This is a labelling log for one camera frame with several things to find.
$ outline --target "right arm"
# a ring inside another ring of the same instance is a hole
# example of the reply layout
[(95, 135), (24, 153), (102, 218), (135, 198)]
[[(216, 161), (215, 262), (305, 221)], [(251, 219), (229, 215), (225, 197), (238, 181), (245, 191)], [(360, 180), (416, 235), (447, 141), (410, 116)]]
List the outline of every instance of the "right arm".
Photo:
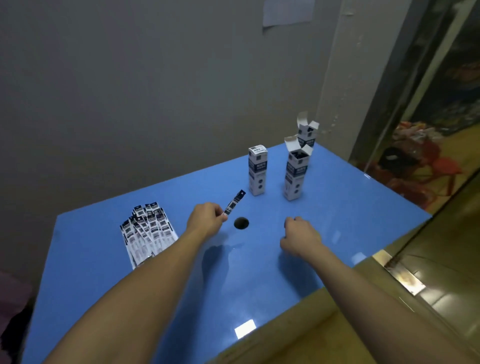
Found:
[(421, 317), (343, 264), (308, 221), (287, 218), (280, 245), (315, 269), (377, 362), (474, 363)]

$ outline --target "blue tabletop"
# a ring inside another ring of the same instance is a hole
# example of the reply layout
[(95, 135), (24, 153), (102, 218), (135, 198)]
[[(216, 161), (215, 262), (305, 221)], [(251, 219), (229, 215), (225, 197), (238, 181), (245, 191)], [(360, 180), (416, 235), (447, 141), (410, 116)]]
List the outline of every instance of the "blue tabletop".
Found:
[[(351, 267), (430, 217), (320, 145), (301, 198), (289, 202), (282, 195), (287, 158), (283, 144), (268, 149), (266, 192), (247, 192), (200, 251), (154, 362), (203, 363), (238, 340), (235, 328), (264, 325), (322, 287), (309, 266), (281, 252), (286, 216), (310, 220)], [(180, 235), (195, 204), (226, 206), (240, 189), (248, 191), (247, 156), (59, 215), (23, 363), (41, 362), (132, 271), (119, 225), (134, 206), (157, 201)], [(237, 217), (249, 227), (236, 229)]]

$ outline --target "pink object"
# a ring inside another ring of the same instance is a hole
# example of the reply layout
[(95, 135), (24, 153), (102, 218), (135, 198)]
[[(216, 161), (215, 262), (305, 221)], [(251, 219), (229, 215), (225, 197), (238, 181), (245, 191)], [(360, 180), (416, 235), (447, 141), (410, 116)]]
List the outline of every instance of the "pink object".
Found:
[[(7, 273), (0, 272), (0, 334), (28, 302), (32, 286), (22, 283)], [(0, 351), (0, 364), (10, 364), (10, 357)]]

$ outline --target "black hole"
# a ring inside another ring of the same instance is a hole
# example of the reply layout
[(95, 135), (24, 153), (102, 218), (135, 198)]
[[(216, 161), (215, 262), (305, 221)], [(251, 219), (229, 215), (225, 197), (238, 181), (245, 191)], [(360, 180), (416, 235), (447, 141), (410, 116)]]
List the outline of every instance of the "black hole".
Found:
[(237, 229), (244, 229), (250, 224), (246, 218), (238, 218), (235, 220), (233, 223), (233, 226), (235, 226)]

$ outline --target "person's right hand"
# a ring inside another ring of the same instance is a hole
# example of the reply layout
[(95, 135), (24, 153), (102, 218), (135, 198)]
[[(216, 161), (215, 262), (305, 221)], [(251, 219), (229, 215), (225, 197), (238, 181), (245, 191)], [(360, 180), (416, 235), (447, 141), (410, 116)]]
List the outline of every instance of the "person's right hand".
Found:
[(322, 237), (306, 220), (297, 216), (285, 219), (285, 237), (280, 240), (283, 250), (306, 259), (313, 249), (322, 245)]

